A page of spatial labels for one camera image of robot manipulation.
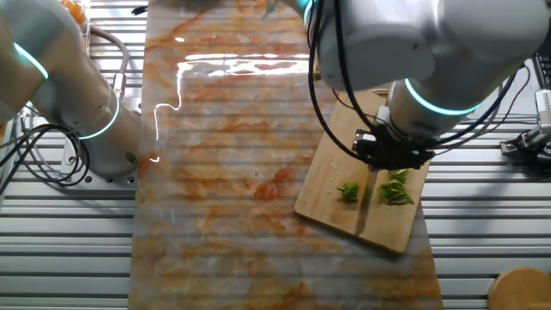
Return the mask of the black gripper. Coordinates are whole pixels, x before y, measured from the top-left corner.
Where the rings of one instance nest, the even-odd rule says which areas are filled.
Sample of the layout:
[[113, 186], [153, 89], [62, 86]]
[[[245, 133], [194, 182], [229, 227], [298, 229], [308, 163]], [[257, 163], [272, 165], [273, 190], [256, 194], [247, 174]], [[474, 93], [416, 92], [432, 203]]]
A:
[[388, 153], [380, 159], [380, 144], [377, 138], [367, 131], [356, 131], [352, 150], [364, 164], [369, 165], [372, 169], [380, 169], [382, 166], [383, 169], [389, 171], [419, 170], [426, 162], [435, 157], [431, 146], [408, 140], [391, 127], [377, 127], [376, 135], [383, 148], [415, 151]]

